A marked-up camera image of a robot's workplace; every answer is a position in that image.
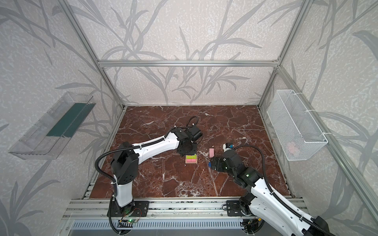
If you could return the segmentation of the lime green block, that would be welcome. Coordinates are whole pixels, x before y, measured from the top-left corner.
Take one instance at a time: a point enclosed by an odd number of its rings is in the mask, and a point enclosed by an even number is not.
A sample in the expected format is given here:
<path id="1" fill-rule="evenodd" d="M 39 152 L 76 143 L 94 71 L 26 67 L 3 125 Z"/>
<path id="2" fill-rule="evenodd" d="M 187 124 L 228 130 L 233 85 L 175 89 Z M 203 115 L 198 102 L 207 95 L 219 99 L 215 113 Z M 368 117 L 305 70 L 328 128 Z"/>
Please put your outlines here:
<path id="1" fill-rule="evenodd" d="M 197 155 L 186 155 L 186 159 L 197 159 Z"/>

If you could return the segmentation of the light pink long block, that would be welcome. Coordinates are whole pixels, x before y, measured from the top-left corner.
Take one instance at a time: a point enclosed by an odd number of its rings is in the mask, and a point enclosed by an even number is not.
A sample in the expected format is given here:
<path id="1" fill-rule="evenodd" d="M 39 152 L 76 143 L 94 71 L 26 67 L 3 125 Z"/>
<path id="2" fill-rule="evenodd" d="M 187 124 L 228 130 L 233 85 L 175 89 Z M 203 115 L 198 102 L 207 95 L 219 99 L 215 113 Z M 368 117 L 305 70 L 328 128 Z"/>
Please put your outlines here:
<path id="1" fill-rule="evenodd" d="M 210 158 L 213 158 L 214 156 L 215 156 L 215 151 L 214 151 L 213 148 L 210 148 L 210 149 L 209 149 L 209 157 L 210 157 Z"/>

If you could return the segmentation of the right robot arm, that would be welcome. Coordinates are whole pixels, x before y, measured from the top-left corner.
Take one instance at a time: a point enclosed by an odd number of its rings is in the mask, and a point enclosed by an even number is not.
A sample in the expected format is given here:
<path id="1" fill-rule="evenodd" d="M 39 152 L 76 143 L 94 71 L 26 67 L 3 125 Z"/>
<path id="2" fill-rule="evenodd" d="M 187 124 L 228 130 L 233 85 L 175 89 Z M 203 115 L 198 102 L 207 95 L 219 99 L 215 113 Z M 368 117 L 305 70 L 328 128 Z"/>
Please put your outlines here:
<path id="1" fill-rule="evenodd" d="M 273 189 L 263 174 L 246 167 L 233 149 L 221 157 L 212 157 L 211 169 L 233 177 L 234 182 L 247 190 L 239 199 L 245 215 L 254 215 L 285 236 L 331 236 L 328 224 L 321 218 L 313 218 L 283 195 Z"/>

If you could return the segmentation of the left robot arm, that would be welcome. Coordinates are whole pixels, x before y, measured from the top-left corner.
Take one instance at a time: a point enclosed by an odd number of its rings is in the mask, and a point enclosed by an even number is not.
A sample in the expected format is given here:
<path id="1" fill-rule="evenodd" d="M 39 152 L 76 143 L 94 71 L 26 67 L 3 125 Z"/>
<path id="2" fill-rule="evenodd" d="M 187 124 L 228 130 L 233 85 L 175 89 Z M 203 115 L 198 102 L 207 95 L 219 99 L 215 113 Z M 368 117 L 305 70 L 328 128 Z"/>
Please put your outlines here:
<path id="1" fill-rule="evenodd" d="M 196 125 L 173 127 L 166 134 L 147 142 L 125 143 L 118 149 L 101 154 L 94 163 L 96 171 L 111 180 L 113 197 L 120 208 L 133 206 L 132 185 L 138 174 L 138 166 L 144 161 L 166 151 L 176 150 L 181 156 L 195 155 L 198 140 L 203 133 Z M 99 163 L 105 157 L 113 155 L 112 174 L 104 172 Z"/>

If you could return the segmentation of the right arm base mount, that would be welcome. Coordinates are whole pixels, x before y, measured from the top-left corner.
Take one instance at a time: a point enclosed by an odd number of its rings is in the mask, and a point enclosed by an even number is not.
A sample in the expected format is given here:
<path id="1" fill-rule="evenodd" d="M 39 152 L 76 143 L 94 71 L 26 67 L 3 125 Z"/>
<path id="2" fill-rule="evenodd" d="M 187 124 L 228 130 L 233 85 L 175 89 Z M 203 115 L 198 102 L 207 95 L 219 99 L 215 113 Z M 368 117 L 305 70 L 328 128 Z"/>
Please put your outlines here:
<path id="1" fill-rule="evenodd" d="M 253 216 L 253 214 L 241 206 L 239 200 L 228 200 L 221 206 L 225 210 L 227 216 Z"/>

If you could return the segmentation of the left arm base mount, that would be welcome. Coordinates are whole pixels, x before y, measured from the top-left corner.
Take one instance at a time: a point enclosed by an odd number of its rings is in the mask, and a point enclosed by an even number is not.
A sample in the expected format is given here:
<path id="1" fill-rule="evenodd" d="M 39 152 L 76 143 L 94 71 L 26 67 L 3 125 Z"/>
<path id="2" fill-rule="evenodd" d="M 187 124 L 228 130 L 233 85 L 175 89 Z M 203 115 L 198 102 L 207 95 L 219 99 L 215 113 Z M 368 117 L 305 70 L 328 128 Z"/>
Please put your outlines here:
<path id="1" fill-rule="evenodd" d="M 111 202 L 107 216 L 109 217 L 146 217 L 149 201 L 132 201 L 126 206 L 119 206 L 116 200 Z"/>

